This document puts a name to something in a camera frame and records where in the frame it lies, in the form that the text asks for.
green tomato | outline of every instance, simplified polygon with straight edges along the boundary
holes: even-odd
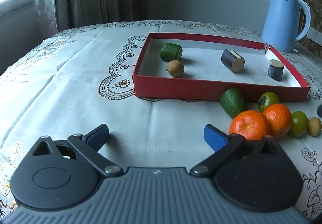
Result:
[[[280,103],[280,100],[277,95],[271,91],[262,94],[262,96],[260,96],[257,101],[258,109],[260,110],[260,112],[263,112],[268,106],[275,103]]]
[[[302,136],[308,127],[308,118],[304,112],[296,111],[292,113],[292,126],[289,134],[295,138]]]

red box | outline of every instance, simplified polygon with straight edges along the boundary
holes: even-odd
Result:
[[[182,78],[172,78],[165,71],[167,62],[159,58],[166,42],[183,48],[181,61],[185,74]],[[219,56],[225,48],[233,49],[245,58],[243,72],[234,74],[221,63]],[[284,64],[281,82],[267,74],[270,59]],[[267,91],[276,93],[282,102],[297,102],[305,101],[310,90],[302,75],[271,45],[189,33],[150,33],[132,79],[137,97],[165,99],[219,100],[225,91],[235,87],[248,102],[256,102]]]

mandarin orange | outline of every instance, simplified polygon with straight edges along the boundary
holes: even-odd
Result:
[[[260,140],[270,134],[270,127],[266,117],[259,111],[248,110],[239,113],[231,122],[229,134],[237,133],[246,140]]]
[[[285,136],[292,126],[291,112],[284,104],[272,104],[263,111],[263,114],[270,124],[271,135],[277,140]]]

embroidered flower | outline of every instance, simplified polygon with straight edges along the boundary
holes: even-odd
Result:
[[[309,162],[313,162],[315,160],[312,152],[308,150],[308,148],[302,149],[302,156]]]
[[[25,155],[23,151],[24,151],[24,146],[21,142],[13,143],[9,149],[8,159],[11,161],[15,161],[19,157],[23,157]]]
[[[118,86],[121,88],[126,88],[129,85],[130,85],[130,81],[125,79],[125,80],[121,80]]]
[[[120,66],[120,69],[121,70],[125,70],[125,69],[128,69],[130,67],[130,65],[128,65],[128,64],[122,64],[121,66]]]

white tablecloth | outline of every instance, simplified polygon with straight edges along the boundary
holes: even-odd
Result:
[[[86,134],[101,123],[111,140],[100,153],[128,166],[188,170],[213,153],[203,139],[210,123],[228,132],[231,118],[218,102],[139,99],[132,71],[149,32],[185,32],[261,41],[245,28],[185,21],[142,21],[75,28],[44,40],[0,77],[0,217],[16,204],[10,177],[41,135],[54,140]],[[283,53],[311,85],[309,101],[287,103],[291,112],[317,116],[322,60],[308,51]],[[286,137],[281,145],[303,176],[299,211],[322,212],[321,137]]]

